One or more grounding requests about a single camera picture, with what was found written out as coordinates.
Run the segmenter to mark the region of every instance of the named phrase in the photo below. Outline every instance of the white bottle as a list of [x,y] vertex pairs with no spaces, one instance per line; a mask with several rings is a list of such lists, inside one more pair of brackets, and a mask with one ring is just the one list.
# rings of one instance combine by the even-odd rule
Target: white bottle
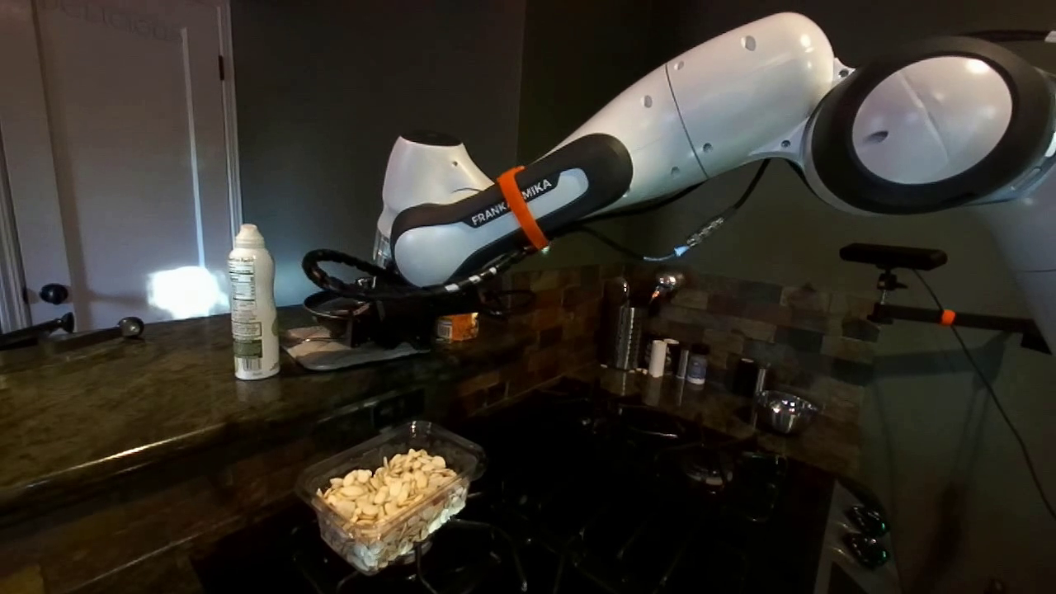
[[257,226],[241,226],[227,257],[235,376],[278,376],[274,264]]

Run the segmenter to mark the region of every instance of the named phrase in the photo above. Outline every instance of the cable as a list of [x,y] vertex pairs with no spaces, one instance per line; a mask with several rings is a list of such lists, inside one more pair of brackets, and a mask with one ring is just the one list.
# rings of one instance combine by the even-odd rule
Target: cable
[[[935,300],[935,306],[943,311],[943,300],[935,295],[935,288],[928,285],[928,277],[924,277],[920,270],[915,270],[915,277],[917,277],[917,285],[928,290],[928,297]],[[1021,454],[1022,454],[1022,463],[1026,463],[1031,481],[1034,481],[1034,490],[1035,490],[1046,515],[1056,523],[1056,504],[1052,504],[1052,498],[1046,496],[1046,486],[1044,486],[1044,477],[1040,477],[1040,472],[1035,472],[1035,463],[1034,463],[1034,454],[1031,454],[1031,449],[1026,449],[1022,432],[1018,429],[1011,409],[999,402],[994,384],[988,378],[985,367],[981,367],[978,355],[970,353],[970,348],[966,348],[966,341],[960,336],[960,329],[949,326],[949,332],[954,332],[954,341],[960,342],[965,360],[970,362],[970,371],[974,371],[978,378],[985,384],[985,392],[990,397],[990,402],[994,402],[994,409],[999,414],[1003,427],[1013,432],[1013,440],[1018,440],[1018,447],[1021,447]]]
[[[352,300],[421,300],[421,297],[453,297],[453,295],[462,295],[468,288],[485,288],[487,281],[497,277],[497,270],[512,267],[515,261],[523,261],[528,250],[512,250],[512,255],[501,255],[487,264],[481,264],[480,273],[472,277],[454,277],[448,285],[439,285],[439,288],[410,288],[396,270],[383,270],[375,267],[373,261],[362,261],[362,257],[352,257],[352,255],[342,255],[342,250],[308,250],[299,267],[305,273],[322,290],[316,297],[352,297]],[[342,264],[342,267],[352,267],[360,273],[366,273],[366,281],[373,285],[387,285],[387,288],[362,288],[362,285],[348,285],[340,277],[330,277],[319,264]]]
[[592,233],[595,241],[635,257],[635,261],[646,261],[646,264],[661,264],[661,261],[679,261],[684,255],[689,255],[707,233],[713,233],[715,229],[727,226],[727,217],[733,217],[760,187],[762,174],[767,174],[770,161],[760,161],[752,180],[740,191],[740,197],[715,217],[703,221],[684,243],[669,246],[669,255],[641,255],[641,250],[631,250],[627,243],[607,239],[604,231],[597,229],[580,229],[585,233]]

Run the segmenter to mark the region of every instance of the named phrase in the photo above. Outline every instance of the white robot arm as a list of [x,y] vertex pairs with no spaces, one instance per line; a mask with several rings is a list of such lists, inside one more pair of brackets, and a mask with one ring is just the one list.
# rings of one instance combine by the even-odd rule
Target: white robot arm
[[784,160],[857,216],[981,204],[1056,342],[1056,94],[985,41],[844,65],[798,12],[707,41],[637,80],[558,150],[485,177],[462,144],[398,138],[375,261],[414,288],[480,281],[551,233]]

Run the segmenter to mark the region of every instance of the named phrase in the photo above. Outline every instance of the popcorn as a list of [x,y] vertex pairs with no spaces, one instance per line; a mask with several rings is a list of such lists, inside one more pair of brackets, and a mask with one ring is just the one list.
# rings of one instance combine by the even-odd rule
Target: popcorn
[[322,542],[370,574],[460,515],[464,477],[442,454],[407,449],[373,472],[333,475],[316,498],[342,525],[322,525]]

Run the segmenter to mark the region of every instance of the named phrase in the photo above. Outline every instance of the kitchen counter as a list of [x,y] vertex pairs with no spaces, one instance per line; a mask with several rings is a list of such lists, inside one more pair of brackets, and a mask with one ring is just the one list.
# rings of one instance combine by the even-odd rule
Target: kitchen counter
[[[348,447],[322,441],[322,424],[340,414],[421,397],[428,419],[476,415],[561,376],[595,384],[592,355],[592,342],[528,317],[394,362],[333,372],[283,362],[261,384],[235,378],[227,317],[151,322],[143,342],[7,351],[0,591],[11,580],[42,583],[36,591],[182,580],[177,591],[196,591],[188,550],[292,498],[309,458]],[[746,429],[735,400],[713,391],[645,385],[641,397],[718,432]],[[760,440],[834,472],[857,453],[854,429],[829,424],[798,440]]]
[[417,391],[515,341],[435,351],[396,362],[241,384],[227,317],[151,322],[146,341],[0,353],[0,517],[73,498],[114,475],[230,447],[387,391]]

